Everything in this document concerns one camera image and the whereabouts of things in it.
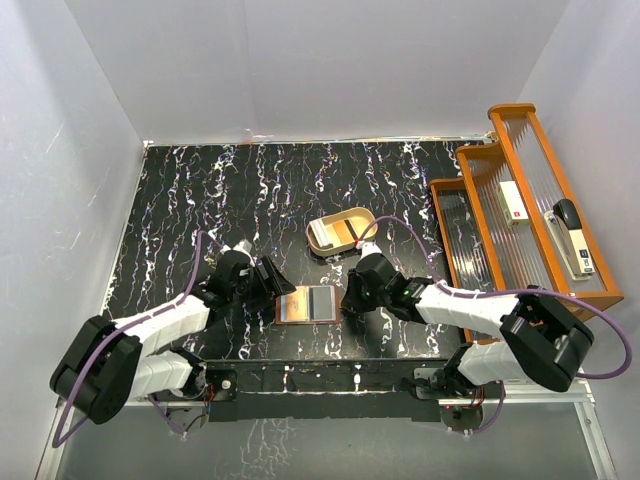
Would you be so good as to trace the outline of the brown leather card holder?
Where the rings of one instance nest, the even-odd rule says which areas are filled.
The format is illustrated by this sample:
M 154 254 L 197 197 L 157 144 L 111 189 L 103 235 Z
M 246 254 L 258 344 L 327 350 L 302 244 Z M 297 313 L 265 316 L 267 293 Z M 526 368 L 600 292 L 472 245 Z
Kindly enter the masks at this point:
M 276 301 L 277 325 L 321 325 L 340 321 L 335 285 L 297 286 Z

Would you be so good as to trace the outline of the stack of credit cards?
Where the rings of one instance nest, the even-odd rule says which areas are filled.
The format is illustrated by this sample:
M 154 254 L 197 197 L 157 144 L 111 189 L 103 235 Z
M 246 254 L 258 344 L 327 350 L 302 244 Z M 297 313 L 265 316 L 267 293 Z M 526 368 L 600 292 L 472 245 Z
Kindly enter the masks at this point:
M 328 226 L 324 223 L 323 220 L 313 220 L 309 223 L 309 226 L 319 248 L 330 249 L 334 247 L 333 237 L 330 234 Z

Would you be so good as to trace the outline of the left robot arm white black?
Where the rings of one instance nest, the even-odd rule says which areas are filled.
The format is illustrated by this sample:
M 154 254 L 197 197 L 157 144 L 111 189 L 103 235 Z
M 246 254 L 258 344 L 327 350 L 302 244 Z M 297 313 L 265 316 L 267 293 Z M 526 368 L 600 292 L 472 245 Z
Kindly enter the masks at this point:
M 270 257 L 254 261 L 240 247 L 226 248 L 187 295 L 139 318 L 86 320 L 54 370 L 50 388 L 96 425 L 111 420 L 129 400 L 157 392 L 197 398 L 206 374 L 197 360 L 168 345 L 207 329 L 216 312 L 230 304 L 260 312 L 295 290 Z

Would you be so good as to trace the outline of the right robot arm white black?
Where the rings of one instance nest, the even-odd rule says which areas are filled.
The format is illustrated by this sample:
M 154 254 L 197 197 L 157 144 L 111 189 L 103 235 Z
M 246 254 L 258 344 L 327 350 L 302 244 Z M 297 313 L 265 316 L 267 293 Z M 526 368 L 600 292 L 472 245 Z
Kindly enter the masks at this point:
M 350 269 L 341 308 L 354 315 L 384 308 L 403 321 L 491 336 L 490 344 L 461 345 L 442 369 L 408 383 L 460 397 L 508 380 L 531 380 L 565 392 L 594 342 L 593 333 L 541 289 L 495 297 L 448 289 L 427 278 L 403 276 L 380 253 L 362 257 Z

